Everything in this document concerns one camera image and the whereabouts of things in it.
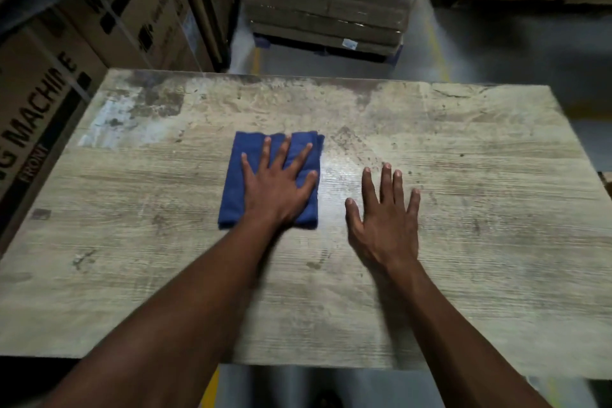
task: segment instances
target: person's left hand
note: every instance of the person's left hand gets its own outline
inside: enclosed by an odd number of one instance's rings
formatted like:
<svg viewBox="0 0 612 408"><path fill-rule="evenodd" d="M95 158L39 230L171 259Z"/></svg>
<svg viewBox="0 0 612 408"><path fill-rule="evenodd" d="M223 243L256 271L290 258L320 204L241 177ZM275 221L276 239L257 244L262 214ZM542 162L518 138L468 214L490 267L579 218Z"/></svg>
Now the person's left hand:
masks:
<svg viewBox="0 0 612 408"><path fill-rule="evenodd" d="M242 154L242 172L244 173L244 215L269 219L278 226L288 224L302 212L312 190L317 184L318 174L311 171L302 187L295 185L295 178L302 169L306 157L312 149L309 143L295 157L291 165L283 170L291 136L288 135L281 144L279 152L270 165L271 138L266 137L259 159L257 174L253 173L247 154Z"/></svg>

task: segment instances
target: hand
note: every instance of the hand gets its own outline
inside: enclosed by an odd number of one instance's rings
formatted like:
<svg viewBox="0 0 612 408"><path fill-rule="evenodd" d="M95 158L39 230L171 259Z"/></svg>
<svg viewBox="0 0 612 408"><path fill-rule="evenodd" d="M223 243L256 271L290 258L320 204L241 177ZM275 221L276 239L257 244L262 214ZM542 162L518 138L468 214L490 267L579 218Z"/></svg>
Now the hand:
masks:
<svg viewBox="0 0 612 408"><path fill-rule="evenodd" d="M420 193L413 189L408 210L404 208L402 172L395 171L391 180L391 165L382 167L380 203L376 198L370 168L363 170L363 222L353 199L346 200L349 235L359 254L374 260L387 272L414 265L419 255L418 214Z"/></svg>
<svg viewBox="0 0 612 408"><path fill-rule="evenodd" d="M247 161L247 155L242 154L242 172L244 174L244 214L256 218L270 220L276 226L288 224L299 216L308 203L310 194L317 183L318 174L311 171L302 187L295 185L295 178L302 169L306 157L312 149L309 143L295 157L291 165L283 170L291 136L288 135L281 144L274 161L270 165L270 137L264 139L257 174Z"/></svg>

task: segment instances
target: person's left arm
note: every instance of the person's left arm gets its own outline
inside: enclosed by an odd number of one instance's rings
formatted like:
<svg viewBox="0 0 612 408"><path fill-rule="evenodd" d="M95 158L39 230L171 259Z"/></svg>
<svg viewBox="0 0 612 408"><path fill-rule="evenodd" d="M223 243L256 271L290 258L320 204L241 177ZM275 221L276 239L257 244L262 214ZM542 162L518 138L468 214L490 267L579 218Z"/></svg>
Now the person's left arm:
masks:
<svg viewBox="0 0 612 408"><path fill-rule="evenodd" d="M270 144L266 137L257 174L242 156L245 214L238 224L105 337L43 407L198 405L237 335L259 261L317 182L311 172L295 185L310 144L286 170L289 138L271 165Z"/></svg>

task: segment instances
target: finger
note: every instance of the finger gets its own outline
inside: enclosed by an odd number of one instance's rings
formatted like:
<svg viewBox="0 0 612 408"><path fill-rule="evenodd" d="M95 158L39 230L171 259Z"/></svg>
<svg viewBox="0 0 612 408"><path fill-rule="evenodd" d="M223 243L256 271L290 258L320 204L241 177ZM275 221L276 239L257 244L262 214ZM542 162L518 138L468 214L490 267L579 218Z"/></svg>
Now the finger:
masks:
<svg viewBox="0 0 612 408"><path fill-rule="evenodd" d="M395 173L393 173L393 198L395 206L404 210L404 186L400 170L395 170Z"/></svg>
<svg viewBox="0 0 612 408"><path fill-rule="evenodd" d="M287 152L289 151L289 145L291 144L291 136L286 135L285 140L282 144L280 144L279 151L276 152L276 157L274 157L274 161L272 162L271 168L275 170L282 170L283 165L285 164L285 160L287 159Z"/></svg>
<svg viewBox="0 0 612 408"><path fill-rule="evenodd" d="M381 173L381 203L393 203L393 182L391 180L391 164L382 165Z"/></svg>
<svg viewBox="0 0 612 408"><path fill-rule="evenodd" d="M311 142L306 144L306 147L304 147L302 151L297 155L297 157L293 159L293 162L291 162L291 164L287 168L287 171L289 172L289 176L291 178L293 179L297 178L297 174L300 172L300 170L304 166L304 163L306 162L306 158L308 157L310 150L312 150Z"/></svg>
<svg viewBox="0 0 612 408"><path fill-rule="evenodd" d="M268 168L268 165L270 165L270 143L272 142L272 139L270 138L269 135L266 136L266 138L264 139L264 146L261 149L261 157L259 157L259 169L257 170L257 172Z"/></svg>
<svg viewBox="0 0 612 408"><path fill-rule="evenodd" d="M308 202L308 199L310 198L310 194L312 194L312 191L317 185L318 177L319 177L318 172L311 171L306 176L306 180L304 181L303 186L297 190L297 195L300 198L300 200L303 202L304 205L306 204L306 202Z"/></svg>
<svg viewBox="0 0 612 408"><path fill-rule="evenodd" d="M420 205L420 192L418 189L412 189L410 193L410 202L408 203L408 210L406 213L412 221L418 221L419 218L419 205Z"/></svg>
<svg viewBox="0 0 612 408"><path fill-rule="evenodd" d="M253 176L253 169L251 165L249 165L249 160L247 159L247 154L242 153L240 156L240 162L242 164L242 175L244 176L245 183L249 181Z"/></svg>
<svg viewBox="0 0 612 408"><path fill-rule="evenodd" d="M360 234L363 232L363 222L359 216L359 207L353 199L347 199L345 202L346 207L346 222L348 223L348 229L353 234Z"/></svg>
<svg viewBox="0 0 612 408"><path fill-rule="evenodd" d="M363 170L361 176L361 194L363 196L364 216L368 216L372 209L378 205L376 190L374 184L372 184L372 172L368 167Z"/></svg>

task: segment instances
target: folded blue cloth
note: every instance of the folded blue cloth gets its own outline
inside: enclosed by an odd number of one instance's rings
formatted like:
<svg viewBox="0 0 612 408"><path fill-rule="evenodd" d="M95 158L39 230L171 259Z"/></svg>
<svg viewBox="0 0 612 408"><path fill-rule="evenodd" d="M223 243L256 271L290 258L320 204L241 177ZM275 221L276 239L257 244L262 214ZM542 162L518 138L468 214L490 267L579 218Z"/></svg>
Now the folded blue cloth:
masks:
<svg viewBox="0 0 612 408"><path fill-rule="evenodd" d="M274 134L270 137L272 138L270 162L272 162L279 151L280 145L285 140L285 135ZM244 176L242 175L241 154L247 154L249 165L251 165L253 173L256 173L265 138L266 135L262 133L242 133L240 131L236 133L231 156L229 157L230 162L225 179L225 188L223 189L223 198L221 199L221 208L219 209L219 229L232 227L244 214ZM316 131L293 133L291 135L291 145L289 146L287 160L283 168L287 168L309 142L312 143L312 149L306 158L306 162L297 175L297 180L295 181L297 187L302 187L306 175L312 170L317 170L319 175L321 174L321 153L323 152L324 139L325 136L318 134ZM317 180L317 185L310 195L308 204L295 220L296 226L310 229L317 227L319 219L317 206L318 187L319 181Z"/></svg>

